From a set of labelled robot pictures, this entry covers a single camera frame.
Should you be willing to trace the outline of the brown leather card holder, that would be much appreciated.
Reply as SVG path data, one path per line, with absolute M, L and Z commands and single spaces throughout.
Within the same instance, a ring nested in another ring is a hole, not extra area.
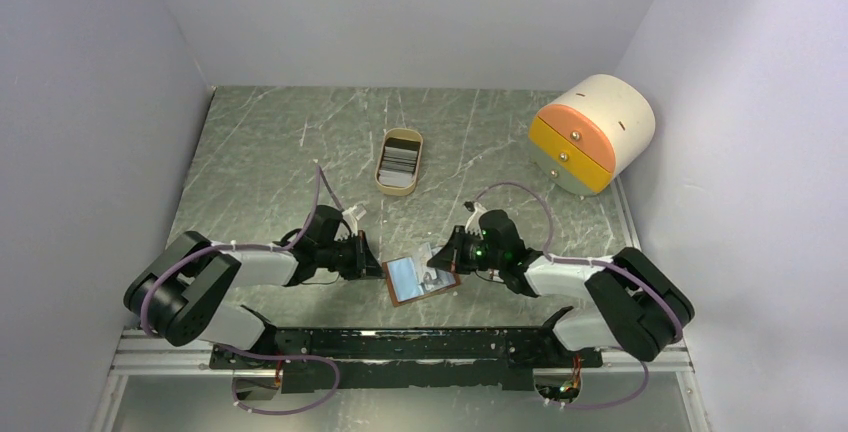
M 429 252 L 405 256 L 382 263 L 388 294 L 395 307 L 420 301 L 459 287 L 455 273 L 431 268 Z

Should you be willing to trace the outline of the beige oval tray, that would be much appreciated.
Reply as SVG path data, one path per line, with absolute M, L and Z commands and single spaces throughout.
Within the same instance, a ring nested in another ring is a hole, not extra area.
M 392 128 L 385 132 L 374 174 L 377 189 L 387 196 L 403 197 L 416 188 L 424 140 L 415 130 Z

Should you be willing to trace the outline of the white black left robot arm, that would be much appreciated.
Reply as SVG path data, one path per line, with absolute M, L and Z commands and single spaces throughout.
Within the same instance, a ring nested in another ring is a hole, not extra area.
M 231 289 L 306 284 L 319 269 L 348 281 L 385 274 L 359 227 L 365 209 L 316 207 L 306 229 L 293 229 L 270 244 L 211 241 L 196 231 L 179 235 L 129 285 L 124 307 L 171 345 L 194 340 L 236 347 L 249 366 L 273 361 L 277 340 L 268 319 L 224 298 Z

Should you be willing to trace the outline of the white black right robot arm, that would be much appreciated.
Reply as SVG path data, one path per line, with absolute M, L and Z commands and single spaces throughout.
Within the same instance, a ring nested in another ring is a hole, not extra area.
M 695 317 L 688 297 L 640 249 L 624 247 L 600 258 L 548 258 L 525 244 L 503 210 L 473 213 L 427 265 L 462 275 L 494 271 L 508 290 L 531 298 L 585 301 L 588 311 L 556 313 L 544 326 L 548 333 L 539 350 L 553 366 L 595 348 L 618 348 L 652 361 L 681 340 Z

